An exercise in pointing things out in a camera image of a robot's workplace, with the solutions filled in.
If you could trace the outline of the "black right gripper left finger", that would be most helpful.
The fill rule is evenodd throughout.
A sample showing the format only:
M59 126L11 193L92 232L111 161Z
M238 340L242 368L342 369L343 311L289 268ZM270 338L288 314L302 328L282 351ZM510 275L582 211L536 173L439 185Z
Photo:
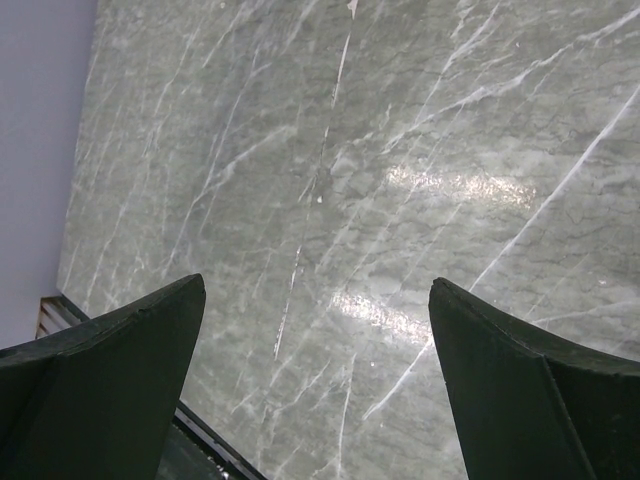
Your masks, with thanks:
M193 274L3 349L2 478L154 478L205 303Z

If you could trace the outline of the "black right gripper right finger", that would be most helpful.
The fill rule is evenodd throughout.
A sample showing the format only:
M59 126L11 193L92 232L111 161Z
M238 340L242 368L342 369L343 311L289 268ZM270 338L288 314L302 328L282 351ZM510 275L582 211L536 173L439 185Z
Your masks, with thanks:
M471 479L636 479L639 364L438 278L429 315Z

